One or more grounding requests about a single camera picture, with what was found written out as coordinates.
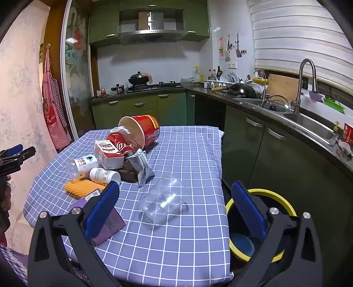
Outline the person's left hand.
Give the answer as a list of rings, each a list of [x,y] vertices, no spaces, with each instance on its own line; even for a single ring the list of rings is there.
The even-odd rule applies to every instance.
[[[9,183],[10,180],[11,176],[7,175],[6,184],[3,188],[3,197],[1,200],[1,208],[5,212],[8,212],[11,209],[11,184]]]

